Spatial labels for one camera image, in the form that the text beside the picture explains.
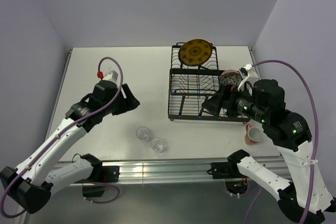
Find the yellow patterned plate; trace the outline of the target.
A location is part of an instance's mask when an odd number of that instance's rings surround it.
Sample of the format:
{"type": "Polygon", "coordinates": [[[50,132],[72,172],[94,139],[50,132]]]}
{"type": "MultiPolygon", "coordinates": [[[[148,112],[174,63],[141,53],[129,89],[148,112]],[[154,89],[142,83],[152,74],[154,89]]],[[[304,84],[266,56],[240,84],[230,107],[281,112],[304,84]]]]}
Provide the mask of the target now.
{"type": "Polygon", "coordinates": [[[189,67],[198,67],[209,60],[213,46],[204,39],[185,42],[178,51],[179,61],[189,67]]]}

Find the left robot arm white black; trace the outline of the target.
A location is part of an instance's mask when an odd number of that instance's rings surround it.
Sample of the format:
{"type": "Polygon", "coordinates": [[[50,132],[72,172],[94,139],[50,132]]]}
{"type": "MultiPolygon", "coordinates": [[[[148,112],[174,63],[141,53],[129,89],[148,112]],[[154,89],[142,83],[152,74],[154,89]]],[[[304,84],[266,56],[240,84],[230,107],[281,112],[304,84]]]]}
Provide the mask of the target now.
{"type": "Polygon", "coordinates": [[[7,166],[1,171],[5,189],[1,197],[1,215],[11,218],[4,210],[7,196],[24,211],[34,214],[51,196],[74,182],[83,180],[105,186],[102,161],[91,154],[82,155],[78,161],[56,171],[52,168],[105,116],[124,114],[139,105],[127,84],[117,86],[112,81],[99,81],[91,93],[70,107],[57,129],[33,154],[15,168],[7,166]]]}

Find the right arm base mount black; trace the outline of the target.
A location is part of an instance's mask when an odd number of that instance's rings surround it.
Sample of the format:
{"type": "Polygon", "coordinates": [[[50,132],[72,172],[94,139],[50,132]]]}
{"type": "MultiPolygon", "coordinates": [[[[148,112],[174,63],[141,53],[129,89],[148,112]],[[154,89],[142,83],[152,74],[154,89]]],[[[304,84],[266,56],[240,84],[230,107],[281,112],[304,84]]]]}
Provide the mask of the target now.
{"type": "Polygon", "coordinates": [[[207,174],[213,179],[241,178],[237,165],[231,162],[212,162],[207,174]]]}

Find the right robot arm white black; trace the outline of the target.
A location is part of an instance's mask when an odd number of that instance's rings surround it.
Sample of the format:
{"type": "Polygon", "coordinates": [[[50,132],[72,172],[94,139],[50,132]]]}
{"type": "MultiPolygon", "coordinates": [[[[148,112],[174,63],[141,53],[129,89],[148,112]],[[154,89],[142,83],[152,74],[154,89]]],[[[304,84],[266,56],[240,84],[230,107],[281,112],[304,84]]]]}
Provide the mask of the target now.
{"type": "Polygon", "coordinates": [[[246,176],[268,191],[282,213],[295,223],[323,223],[324,212],[335,212],[335,197],[327,190],[313,158],[312,135],[307,121],[286,109],[285,91],[276,80],[258,80],[252,92],[222,85],[202,107],[211,115],[225,109],[228,116],[243,115],[261,124],[263,132],[287,164],[291,180],[259,164],[244,150],[212,163],[213,178],[246,176]]]}

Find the floral patterned bowl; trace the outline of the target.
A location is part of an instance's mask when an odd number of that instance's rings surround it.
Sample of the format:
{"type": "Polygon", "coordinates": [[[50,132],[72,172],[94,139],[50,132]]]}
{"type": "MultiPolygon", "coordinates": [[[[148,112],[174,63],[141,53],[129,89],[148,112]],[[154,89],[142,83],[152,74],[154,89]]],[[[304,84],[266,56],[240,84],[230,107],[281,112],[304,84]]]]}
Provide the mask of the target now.
{"type": "Polygon", "coordinates": [[[220,82],[223,85],[235,85],[238,86],[241,81],[242,77],[240,73],[236,70],[225,70],[220,75],[220,82]]]}

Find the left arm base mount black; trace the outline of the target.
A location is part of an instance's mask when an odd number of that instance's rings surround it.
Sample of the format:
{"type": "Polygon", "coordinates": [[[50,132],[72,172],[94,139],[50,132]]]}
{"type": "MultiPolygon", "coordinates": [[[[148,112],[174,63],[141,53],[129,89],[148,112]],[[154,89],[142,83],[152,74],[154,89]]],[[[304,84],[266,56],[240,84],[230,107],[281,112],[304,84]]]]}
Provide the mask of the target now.
{"type": "Polygon", "coordinates": [[[114,184],[119,179],[119,166],[100,166],[95,167],[88,178],[81,179],[78,183],[83,183],[82,196],[84,200],[92,204],[107,204],[117,200],[120,196],[120,189],[114,184]],[[103,196],[109,190],[115,192],[115,195],[104,201],[97,198],[103,196]]]}

